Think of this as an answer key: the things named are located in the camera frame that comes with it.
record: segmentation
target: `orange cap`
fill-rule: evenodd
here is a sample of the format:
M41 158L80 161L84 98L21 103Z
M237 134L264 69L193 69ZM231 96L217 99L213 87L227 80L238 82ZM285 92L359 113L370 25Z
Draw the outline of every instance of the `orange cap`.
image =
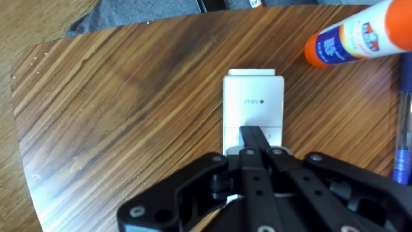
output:
M394 45L412 50L412 1L394 0L388 7L385 27Z
M318 33L309 37L305 45L305 56L307 60L314 67L327 67L329 64L320 59L317 53L317 37Z

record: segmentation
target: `floor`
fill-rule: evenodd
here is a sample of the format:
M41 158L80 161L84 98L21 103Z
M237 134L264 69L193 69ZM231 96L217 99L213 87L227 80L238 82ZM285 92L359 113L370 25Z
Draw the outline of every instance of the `floor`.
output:
M31 46L63 36L97 0L0 0L0 230L41 230L18 153L11 71Z

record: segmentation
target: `wooden table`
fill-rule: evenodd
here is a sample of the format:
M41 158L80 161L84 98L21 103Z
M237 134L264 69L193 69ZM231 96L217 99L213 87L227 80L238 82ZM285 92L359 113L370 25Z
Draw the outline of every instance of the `wooden table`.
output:
M38 45L16 68L27 183L45 230L116 230L116 210L222 149L232 67L285 76L285 145L389 175L399 56L310 67L305 40L362 6L222 11Z

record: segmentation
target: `gray carpet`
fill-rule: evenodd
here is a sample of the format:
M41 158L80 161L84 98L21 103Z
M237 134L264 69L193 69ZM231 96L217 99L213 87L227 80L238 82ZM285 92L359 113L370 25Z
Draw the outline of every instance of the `gray carpet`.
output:
M265 6L304 4L374 4L381 0L263 0ZM229 9L249 9L249 0L226 0ZM76 20L66 36L76 36L132 23L200 14L197 0L101 0L84 18Z

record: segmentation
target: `black object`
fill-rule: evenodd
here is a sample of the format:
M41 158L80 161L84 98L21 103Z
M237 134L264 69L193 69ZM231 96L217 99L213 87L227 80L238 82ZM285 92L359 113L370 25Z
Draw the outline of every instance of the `black object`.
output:
M189 230L215 208L205 230L412 230L412 187L320 152L300 161L259 126L241 132L238 154L206 153L125 202L120 230Z
M197 0L202 13L228 9L224 0Z

